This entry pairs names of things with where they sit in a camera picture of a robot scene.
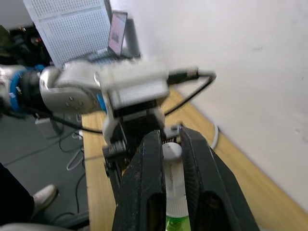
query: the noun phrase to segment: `white bottle cap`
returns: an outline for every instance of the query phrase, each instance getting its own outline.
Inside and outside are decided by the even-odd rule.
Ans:
[[[188,216],[185,193],[182,148],[177,143],[163,144],[166,181],[166,215],[173,218]]]

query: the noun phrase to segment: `blue ring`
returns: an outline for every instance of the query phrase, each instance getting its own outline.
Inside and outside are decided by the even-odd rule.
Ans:
[[[11,80],[11,85],[10,85],[10,103],[11,103],[11,108],[13,111],[17,112],[19,110],[19,105],[17,101],[17,85],[19,83],[19,79],[21,78],[21,74],[24,73],[25,70],[18,71],[14,74],[12,80]]]

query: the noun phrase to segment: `white perforated board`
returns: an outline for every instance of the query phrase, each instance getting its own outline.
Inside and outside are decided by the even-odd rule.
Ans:
[[[24,0],[56,67],[108,45],[103,0]]]

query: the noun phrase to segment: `person's leg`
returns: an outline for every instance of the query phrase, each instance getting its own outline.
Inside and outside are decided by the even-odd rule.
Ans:
[[[57,195],[57,188],[48,185],[31,196],[1,163],[0,187],[0,225],[28,222],[48,207]]]
[[[19,181],[0,163],[0,225],[28,222],[34,200]]]

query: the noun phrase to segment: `white shoe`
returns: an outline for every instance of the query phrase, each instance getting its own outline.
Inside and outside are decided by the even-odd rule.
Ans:
[[[34,210],[31,218],[47,208],[53,202],[57,195],[57,191],[56,186],[50,184],[32,196],[34,200]]]

